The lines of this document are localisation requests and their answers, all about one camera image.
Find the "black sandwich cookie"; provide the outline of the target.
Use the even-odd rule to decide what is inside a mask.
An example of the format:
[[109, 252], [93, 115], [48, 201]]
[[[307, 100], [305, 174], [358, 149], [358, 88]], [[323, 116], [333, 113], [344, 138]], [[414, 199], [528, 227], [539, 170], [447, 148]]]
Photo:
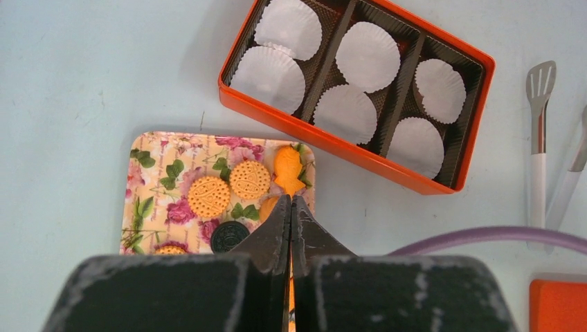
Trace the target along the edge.
[[210, 248], [214, 253], [232, 250], [250, 235], [249, 229], [238, 221], [219, 224], [210, 236]]

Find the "orange cookie tin box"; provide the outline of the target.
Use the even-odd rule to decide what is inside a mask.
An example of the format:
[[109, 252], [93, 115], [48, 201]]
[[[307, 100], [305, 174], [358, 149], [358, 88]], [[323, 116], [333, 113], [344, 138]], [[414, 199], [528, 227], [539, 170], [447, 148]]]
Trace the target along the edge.
[[255, 1], [221, 103], [420, 194], [464, 188], [495, 70], [389, 1]]

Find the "floral rectangular tray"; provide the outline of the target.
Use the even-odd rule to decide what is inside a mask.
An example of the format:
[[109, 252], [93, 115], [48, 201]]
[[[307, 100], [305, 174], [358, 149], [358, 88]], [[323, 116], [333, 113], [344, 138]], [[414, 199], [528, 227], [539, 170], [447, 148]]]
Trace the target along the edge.
[[[295, 193], [315, 204], [315, 155], [301, 142], [151, 131], [129, 153], [123, 255], [228, 252]], [[106, 331], [219, 331], [233, 300], [235, 267], [156, 270], [122, 287], [128, 303]]]

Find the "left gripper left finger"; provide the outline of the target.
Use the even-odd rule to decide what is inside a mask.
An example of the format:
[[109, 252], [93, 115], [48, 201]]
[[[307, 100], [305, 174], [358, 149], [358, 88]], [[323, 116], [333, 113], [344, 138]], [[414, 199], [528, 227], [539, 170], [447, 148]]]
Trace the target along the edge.
[[287, 275], [290, 269], [291, 208], [291, 197], [287, 194], [280, 196], [267, 220], [228, 253], [246, 255], [265, 275]]

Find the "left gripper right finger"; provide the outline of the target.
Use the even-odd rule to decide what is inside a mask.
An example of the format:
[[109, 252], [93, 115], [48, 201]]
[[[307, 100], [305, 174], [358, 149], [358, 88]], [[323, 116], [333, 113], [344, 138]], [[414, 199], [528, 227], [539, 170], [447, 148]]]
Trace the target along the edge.
[[328, 255], [356, 256], [317, 222], [302, 196], [294, 196], [291, 204], [293, 276], [308, 275], [312, 260]]

